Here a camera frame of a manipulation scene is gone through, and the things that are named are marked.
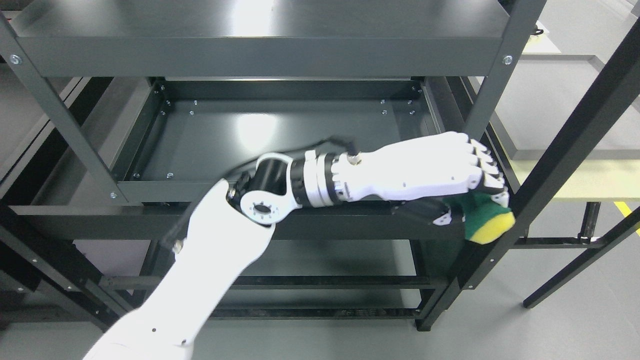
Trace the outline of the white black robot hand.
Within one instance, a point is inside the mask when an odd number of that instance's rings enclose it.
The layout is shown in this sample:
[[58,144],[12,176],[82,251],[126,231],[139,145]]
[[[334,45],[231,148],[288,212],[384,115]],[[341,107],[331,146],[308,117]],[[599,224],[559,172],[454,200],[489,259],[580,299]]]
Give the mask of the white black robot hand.
[[416,137],[362,152],[352,164],[341,155],[331,167],[335,192],[344,201],[377,196],[414,201],[470,192],[508,192],[492,152],[465,133]]

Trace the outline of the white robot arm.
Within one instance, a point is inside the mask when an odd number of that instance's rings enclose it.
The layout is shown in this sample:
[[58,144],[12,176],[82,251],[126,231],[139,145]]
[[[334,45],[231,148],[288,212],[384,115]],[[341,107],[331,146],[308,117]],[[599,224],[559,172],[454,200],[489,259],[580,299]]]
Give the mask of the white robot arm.
[[121,317],[84,356],[87,360],[190,360],[208,317],[238,276],[258,260],[279,223],[306,205],[292,190],[288,151],[254,159],[256,173],[234,187],[221,178],[172,228],[187,228],[174,264],[137,309]]

